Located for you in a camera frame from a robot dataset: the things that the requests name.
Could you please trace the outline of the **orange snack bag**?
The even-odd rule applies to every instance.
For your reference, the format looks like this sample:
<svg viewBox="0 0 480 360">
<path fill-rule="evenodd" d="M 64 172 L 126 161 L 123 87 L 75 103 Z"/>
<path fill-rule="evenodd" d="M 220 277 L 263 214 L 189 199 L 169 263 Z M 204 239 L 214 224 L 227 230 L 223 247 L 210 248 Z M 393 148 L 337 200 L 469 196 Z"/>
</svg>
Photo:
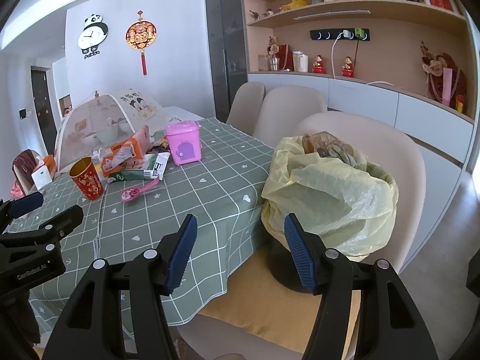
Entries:
<svg viewBox="0 0 480 360">
<path fill-rule="evenodd" d="M 143 125 L 131 137 L 111 145 L 101 155 L 101 169 L 104 177 L 109 177 L 112 172 L 118 172 L 120 166 L 130 159 L 143 159 L 151 148 L 150 130 Z"/>
</svg>

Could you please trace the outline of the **yellow trash bag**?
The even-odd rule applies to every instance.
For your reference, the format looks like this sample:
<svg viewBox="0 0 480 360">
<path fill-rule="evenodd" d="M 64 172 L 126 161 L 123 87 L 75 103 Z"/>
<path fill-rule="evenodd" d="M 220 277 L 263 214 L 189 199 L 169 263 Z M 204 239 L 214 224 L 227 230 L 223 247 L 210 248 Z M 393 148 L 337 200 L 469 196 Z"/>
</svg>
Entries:
<svg viewBox="0 0 480 360">
<path fill-rule="evenodd" d="M 262 191 L 261 220 L 284 245 L 284 220 L 293 213 L 326 247 L 359 262 L 389 242 L 399 188 L 359 150 L 326 132 L 319 138 L 311 153 L 303 136 L 287 136 L 277 144 Z"/>
</svg>

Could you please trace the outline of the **orange tissue box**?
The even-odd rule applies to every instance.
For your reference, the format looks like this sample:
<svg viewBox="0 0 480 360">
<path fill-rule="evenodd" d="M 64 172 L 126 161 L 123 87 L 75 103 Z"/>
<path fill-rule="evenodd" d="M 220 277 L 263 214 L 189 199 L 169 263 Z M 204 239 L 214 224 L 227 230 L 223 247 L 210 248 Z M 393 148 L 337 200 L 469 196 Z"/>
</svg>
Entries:
<svg viewBox="0 0 480 360">
<path fill-rule="evenodd" d="M 35 166 L 32 172 L 32 180 L 37 190 L 40 190 L 53 181 L 56 172 L 56 162 L 52 154 L 46 157 L 37 156 L 36 160 L 37 166 Z"/>
</svg>

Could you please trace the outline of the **dark red chair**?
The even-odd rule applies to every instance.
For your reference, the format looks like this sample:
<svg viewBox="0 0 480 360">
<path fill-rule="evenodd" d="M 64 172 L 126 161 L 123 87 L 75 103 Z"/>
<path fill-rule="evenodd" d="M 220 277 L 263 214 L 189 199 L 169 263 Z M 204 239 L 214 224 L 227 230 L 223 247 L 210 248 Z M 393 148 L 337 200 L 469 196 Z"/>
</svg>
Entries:
<svg viewBox="0 0 480 360">
<path fill-rule="evenodd" d="M 24 197 L 34 187 L 32 173 L 38 165 L 38 156 L 35 150 L 27 149 L 13 160 L 11 169 L 16 179 L 10 190 L 13 197 Z"/>
</svg>

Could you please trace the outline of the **red gold paper cup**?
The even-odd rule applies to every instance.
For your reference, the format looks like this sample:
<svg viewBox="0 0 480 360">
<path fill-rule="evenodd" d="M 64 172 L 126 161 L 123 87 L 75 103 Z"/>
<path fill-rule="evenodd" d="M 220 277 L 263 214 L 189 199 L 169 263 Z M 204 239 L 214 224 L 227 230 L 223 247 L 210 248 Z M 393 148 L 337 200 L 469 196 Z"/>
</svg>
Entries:
<svg viewBox="0 0 480 360">
<path fill-rule="evenodd" d="M 79 159 L 73 164 L 69 175 L 88 200 L 94 201 L 102 196 L 103 185 L 98 177 L 92 158 L 84 157 Z"/>
</svg>

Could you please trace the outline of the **pink spoon package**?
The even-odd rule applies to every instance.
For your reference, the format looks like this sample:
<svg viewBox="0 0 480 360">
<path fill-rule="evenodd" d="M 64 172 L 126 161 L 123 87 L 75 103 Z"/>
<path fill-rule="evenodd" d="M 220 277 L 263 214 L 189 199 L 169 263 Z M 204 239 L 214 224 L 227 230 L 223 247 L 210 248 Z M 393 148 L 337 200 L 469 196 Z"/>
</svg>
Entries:
<svg viewBox="0 0 480 360">
<path fill-rule="evenodd" d="M 155 186 L 157 186 L 158 183 L 160 183 L 160 179 L 155 178 L 154 180 L 151 180 L 148 184 L 143 185 L 141 188 L 134 187 L 134 188 L 125 189 L 120 195 L 120 201 L 122 203 L 131 202 L 135 200 L 137 197 L 139 197 L 141 194 L 153 189 Z"/>
</svg>

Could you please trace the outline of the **mesh food cover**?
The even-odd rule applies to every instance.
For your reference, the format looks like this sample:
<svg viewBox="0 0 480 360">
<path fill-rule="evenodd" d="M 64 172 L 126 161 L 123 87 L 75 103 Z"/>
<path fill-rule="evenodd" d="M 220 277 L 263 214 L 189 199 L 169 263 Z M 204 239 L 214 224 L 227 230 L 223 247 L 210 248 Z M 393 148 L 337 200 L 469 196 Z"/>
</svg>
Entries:
<svg viewBox="0 0 480 360">
<path fill-rule="evenodd" d="M 66 172 L 78 159 L 127 139 L 144 125 L 155 134 L 174 120 L 158 102 L 133 88 L 95 94 L 62 121 L 55 141 L 57 170 Z"/>
</svg>

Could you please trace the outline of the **dark door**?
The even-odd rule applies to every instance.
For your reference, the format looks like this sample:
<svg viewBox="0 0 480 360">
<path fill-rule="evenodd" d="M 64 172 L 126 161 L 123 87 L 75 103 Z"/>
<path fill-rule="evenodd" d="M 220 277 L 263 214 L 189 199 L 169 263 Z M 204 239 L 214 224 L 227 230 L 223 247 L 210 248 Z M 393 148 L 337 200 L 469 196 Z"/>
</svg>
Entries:
<svg viewBox="0 0 480 360">
<path fill-rule="evenodd" d="M 32 96 L 35 105 L 37 121 L 41 135 L 49 155 L 55 152 L 57 129 L 52 114 L 50 96 L 47 84 L 47 72 L 38 69 L 31 70 Z"/>
</svg>

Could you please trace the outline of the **yellow seat cushion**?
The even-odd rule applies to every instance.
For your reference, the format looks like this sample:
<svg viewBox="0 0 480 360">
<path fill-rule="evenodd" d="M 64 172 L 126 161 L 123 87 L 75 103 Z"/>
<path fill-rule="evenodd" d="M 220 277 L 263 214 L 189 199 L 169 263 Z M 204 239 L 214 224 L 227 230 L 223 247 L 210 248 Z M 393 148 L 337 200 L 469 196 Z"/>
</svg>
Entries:
<svg viewBox="0 0 480 360">
<path fill-rule="evenodd" d="M 273 344 L 303 353 L 312 333 L 321 296 L 295 292 L 280 284 L 267 265 L 265 245 L 227 280 L 227 293 L 199 314 L 229 323 Z"/>
</svg>

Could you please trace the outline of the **green white snack wrapper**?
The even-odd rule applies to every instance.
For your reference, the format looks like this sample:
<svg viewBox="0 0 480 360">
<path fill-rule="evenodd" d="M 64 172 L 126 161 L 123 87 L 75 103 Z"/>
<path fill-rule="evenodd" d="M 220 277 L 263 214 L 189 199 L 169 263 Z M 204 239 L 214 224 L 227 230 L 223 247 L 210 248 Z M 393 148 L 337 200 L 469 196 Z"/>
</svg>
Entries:
<svg viewBox="0 0 480 360">
<path fill-rule="evenodd" d="M 170 153 L 146 154 L 143 158 L 130 158 L 113 169 L 106 178 L 109 182 L 131 180 L 162 180 Z"/>
</svg>

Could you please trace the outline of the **pink mini desktop bin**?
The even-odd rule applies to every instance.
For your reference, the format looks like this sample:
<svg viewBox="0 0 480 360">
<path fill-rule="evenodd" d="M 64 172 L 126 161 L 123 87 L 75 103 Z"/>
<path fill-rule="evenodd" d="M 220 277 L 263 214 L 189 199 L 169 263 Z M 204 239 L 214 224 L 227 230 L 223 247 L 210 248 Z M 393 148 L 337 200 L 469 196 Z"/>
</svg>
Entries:
<svg viewBox="0 0 480 360">
<path fill-rule="evenodd" d="M 181 121 L 165 129 L 172 160 L 176 166 L 198 162 L 202 158 L 199 124 Z"/>
</svg>

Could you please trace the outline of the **beige chair near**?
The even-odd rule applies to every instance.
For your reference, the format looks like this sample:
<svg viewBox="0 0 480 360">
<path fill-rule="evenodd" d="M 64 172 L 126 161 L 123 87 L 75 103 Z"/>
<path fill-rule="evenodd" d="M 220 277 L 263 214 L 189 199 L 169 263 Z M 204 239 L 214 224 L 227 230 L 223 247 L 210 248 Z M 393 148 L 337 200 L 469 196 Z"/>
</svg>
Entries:
<svg viewBox="0 0 480 360">
<path fill-rule="evenodd" d="M 413 140 L 388 124 L 342 112 L 318 113 L 302 120 L 293 135 L 327 131 L 353 145 L 393 175 L 400 188 L 394 230 L 388 244 L 369 263 L 385 258 L 400 270 L 416 236 L 425 200 L 425 165 Z M 273 344 L 227 322 L 198 314 L 179 333 L 197 358 L 234 353 L 245 359 L 300 359 L 302 353 Z"/>
</svg>

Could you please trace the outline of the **beige chair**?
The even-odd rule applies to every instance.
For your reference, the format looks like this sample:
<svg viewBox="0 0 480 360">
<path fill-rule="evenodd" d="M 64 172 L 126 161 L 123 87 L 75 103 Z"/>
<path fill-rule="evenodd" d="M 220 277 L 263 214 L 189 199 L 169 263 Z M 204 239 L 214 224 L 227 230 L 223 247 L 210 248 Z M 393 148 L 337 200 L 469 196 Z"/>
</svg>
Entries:
<svg viewBox="0 0 480 360">
<path fill-rule="evenodd" d="M 226 123 L 251 135 L 256 127 L 265 94 L 266 88 L 261 82 L 243 84 L 235 94 Z"/>
<path fill-rule="evenodd" d="M 290 137 L 303 119 L 326 111 L 326 96 L 315 88 L 274 88 L 264 98 L 252 135 L 274 148 L 282 138 Z"/>
<path fill-rule="evenodd" d="M 400 270 L 416 236 L 425 200 L 425 165 L 413 140 L 388 124 L 342 112 L 318 113 L 302 120 L 293 135 L 327 131 L 353 145 L 393 175 L 400 188 L 394 230 L 388 244 L 369 263 L 385 258 Z M 198 314 L 179 333 L 197 358 L 234 353 L 245 359 L 300 359 L 302 353 L 273 344 L 227 322 Z"/>
</svg>

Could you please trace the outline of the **red chinese knot ornament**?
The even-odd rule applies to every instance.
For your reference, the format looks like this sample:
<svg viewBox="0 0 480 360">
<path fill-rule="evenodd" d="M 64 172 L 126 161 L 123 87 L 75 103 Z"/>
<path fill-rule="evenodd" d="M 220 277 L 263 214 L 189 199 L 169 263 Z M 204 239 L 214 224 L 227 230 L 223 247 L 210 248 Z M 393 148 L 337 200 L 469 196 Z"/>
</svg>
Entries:
<svg viewBox="0 0 480 360">
<path fill-rule="evenodd" d="M 142 74 L 147 75 L 147 65 L 145 50 L 150 47 L 157 38 L 157 29 L 155 25 L 143 18 L 143 11 L 137 12 L 137 20 L 133 22 L 127 29 L 125 41 L 127 45 L 140 53 Z"/>
</svg>

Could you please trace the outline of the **beige chair middle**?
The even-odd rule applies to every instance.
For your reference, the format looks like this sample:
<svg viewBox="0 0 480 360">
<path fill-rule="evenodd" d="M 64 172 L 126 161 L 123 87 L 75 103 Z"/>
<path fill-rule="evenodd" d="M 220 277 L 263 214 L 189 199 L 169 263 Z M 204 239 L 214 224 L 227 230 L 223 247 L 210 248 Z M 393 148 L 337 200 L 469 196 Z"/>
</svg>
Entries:
<svg viewBox="0 0 480 360">
<path fill-rule="evenodd" d="M 282 138 L 290 137 L 303 119 L 326 111 L 326 96 L 315 88 L 274 88 L 264 98 L 252 135 L 274 148 Z"/>
</svg>

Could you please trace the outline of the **beige chair far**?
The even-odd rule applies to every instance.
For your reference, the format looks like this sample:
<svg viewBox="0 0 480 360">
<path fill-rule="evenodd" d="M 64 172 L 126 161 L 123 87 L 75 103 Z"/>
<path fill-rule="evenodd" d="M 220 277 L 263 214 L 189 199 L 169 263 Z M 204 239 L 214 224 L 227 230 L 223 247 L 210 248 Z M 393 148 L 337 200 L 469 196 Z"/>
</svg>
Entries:
<svg viewBox="0 0 480 360">
<path fill-rule="evenodd" d="M 256 127 L 265 94 L 266 88 L 261 82 L 243 84 L 235 94 L 226 123 L 251 135 Z"/>
</svg>

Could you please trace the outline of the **dark glass cabinet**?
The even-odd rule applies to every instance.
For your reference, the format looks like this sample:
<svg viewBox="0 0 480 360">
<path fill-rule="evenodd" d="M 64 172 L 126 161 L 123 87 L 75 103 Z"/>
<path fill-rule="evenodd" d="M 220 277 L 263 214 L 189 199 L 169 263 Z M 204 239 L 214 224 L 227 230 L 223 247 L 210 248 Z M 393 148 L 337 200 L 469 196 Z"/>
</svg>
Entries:
<svg viewBox="0 0 480 360">
<path fill-rule="evenodd" d="M 205 0 L 216 119 L 228 119 L 234 97 L 247 83 L 242 0 Z"/>
</svg>

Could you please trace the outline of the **red figurine right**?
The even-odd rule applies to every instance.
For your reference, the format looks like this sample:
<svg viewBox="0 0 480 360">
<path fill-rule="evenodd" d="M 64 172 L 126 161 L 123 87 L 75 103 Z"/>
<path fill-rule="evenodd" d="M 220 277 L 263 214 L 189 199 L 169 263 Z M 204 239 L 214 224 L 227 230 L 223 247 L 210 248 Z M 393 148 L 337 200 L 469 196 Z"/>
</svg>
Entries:
<svg viewBox="0 0 480 360">
<path fill-rule="evenodd" d="M 355 65 L 353 59 L 350 56 L 347 56 L 342 66 L 342 76 L 350 78 L 354 77 L 354 69 Z"/>
</svg>

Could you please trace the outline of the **red figurine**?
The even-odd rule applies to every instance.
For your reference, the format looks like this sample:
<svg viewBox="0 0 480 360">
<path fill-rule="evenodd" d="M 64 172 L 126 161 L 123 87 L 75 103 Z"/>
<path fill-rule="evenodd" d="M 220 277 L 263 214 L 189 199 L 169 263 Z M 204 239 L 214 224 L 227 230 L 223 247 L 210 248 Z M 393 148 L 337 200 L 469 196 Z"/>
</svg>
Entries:
<svg viewBox="0 0 480 360">
<path fill-rule="evenodd" d="M 326 74 L 326 68 L 321 55 L 317 55 L 312 63 L 312 72 L 315 74 Z"/>
<path fill-rule="evenodd" d="M 350 78 L 354 77 L 354 69 L 355 65 L 353 59 L 350 56 L 347 56 L 342 66 L 342 76 Z"/>
</svg>

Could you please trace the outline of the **red figurine left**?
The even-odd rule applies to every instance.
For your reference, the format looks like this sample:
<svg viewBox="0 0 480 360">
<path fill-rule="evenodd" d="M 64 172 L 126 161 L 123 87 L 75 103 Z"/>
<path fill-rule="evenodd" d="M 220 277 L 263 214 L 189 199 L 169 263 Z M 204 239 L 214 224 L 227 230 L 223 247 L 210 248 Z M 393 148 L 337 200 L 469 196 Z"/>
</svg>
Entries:
<svg viewBox="0 0 480 360">
<path fill-rule="evenodd" d="M 321 55 L 317 55 L 312 63 L 312 72 L 315 74 L 326 74 L 326 68 Z"/>
</svg>

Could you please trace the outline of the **white jar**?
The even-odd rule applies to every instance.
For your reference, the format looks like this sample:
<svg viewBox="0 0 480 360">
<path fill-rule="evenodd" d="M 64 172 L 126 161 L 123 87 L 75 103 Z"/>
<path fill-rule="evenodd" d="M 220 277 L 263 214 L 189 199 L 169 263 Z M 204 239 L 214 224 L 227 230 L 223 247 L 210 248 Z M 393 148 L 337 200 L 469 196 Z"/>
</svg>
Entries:
<svg viewBox="0 0 480 360">
<path fill-rule="evenodd" d="M 308 56 L 301 51 L 292 53 L 295 72 L 308 72 Z"/>
</svg>

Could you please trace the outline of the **red gift bag with flowers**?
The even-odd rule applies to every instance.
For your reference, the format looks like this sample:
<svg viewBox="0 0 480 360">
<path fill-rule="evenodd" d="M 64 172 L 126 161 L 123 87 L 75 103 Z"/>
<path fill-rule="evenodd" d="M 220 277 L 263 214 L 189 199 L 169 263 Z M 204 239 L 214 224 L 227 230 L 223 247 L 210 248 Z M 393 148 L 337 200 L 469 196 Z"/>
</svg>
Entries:
<svg viewBox="0 0 480 360">
<path fill-rule="evenodd" d="M 270 71 L 293 71 L 293 50 L 287 44 L 279 44 L 275 36 L 270 37 L 268 41 L 268 63 Z"/>
</svg>

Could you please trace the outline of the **black power strip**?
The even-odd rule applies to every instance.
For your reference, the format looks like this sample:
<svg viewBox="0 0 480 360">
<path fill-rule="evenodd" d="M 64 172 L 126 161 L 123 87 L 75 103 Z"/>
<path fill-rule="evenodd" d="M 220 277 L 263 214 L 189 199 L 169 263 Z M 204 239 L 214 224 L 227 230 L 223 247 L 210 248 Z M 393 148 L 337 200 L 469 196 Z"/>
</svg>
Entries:
<svg viewBox="0 0 480 360">
<path fill-rule="evenodd" d="M 324 28 L 309 31 L 312 41 L 371 41 L 370 31 L 367 28 Z"/>
</svg>

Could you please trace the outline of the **yellow teapot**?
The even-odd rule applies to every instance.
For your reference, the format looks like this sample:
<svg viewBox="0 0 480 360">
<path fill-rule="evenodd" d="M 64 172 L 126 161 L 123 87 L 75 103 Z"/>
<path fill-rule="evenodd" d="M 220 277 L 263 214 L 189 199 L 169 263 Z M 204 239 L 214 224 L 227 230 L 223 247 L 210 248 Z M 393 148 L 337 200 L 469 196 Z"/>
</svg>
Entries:
<svg viewBox="0 0 480 360">
<path fill-rule="evenodd" d="M 309 2 L 305 0 L 291 0 L 291 2 L 282 4 L 280 6 L 280 11 L 290 11 L 298 8 L 306 7 L 309 5 Z"/>
</svg>

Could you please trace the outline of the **wooden wall shelf unit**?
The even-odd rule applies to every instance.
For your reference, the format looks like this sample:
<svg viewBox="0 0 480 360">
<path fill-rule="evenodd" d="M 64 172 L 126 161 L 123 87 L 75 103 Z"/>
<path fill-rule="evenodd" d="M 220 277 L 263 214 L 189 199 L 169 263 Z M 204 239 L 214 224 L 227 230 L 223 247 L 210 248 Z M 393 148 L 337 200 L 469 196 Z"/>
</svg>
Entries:
<svg viewBox="0 0 480 360">
<path fill-rule="evenodd" d="M 354 82 L 443 108 L 476 111 L 473 27 L 458 0 L 242 0 L 248 70 L 267 70 L 275 50 L 282 72 L 306 55 L 310 78 Z"/>
</svg>

